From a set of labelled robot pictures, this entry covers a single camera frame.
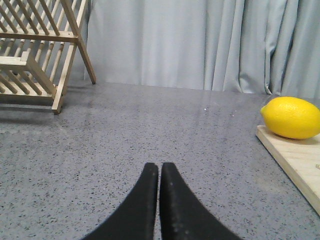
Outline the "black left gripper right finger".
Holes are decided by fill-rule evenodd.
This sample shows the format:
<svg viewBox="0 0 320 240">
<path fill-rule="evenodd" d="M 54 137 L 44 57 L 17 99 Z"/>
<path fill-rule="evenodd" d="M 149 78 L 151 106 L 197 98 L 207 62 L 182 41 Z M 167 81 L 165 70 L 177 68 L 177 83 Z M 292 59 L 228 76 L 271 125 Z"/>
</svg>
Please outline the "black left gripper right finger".
<svg viewBox="0 0 320 240">
<path fill-rule="evenodd" d="M 159 216 L 163 240 L 239 240 L 197 199 L 176 165 L 162 165 Z"/>
</svg>

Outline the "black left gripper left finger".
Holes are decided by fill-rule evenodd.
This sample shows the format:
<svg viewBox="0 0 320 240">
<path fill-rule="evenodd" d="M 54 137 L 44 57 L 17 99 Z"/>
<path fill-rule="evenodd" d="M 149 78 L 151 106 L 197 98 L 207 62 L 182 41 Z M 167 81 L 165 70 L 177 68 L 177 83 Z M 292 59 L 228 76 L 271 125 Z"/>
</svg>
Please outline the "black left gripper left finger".
<svg viewBox="0 0 320 240">
<path fill-rule="evenodd" d="M 85 240 L 152 240 L 157 210 L 159 170 L 146 163 L 120 206 Z"/>
</svg>

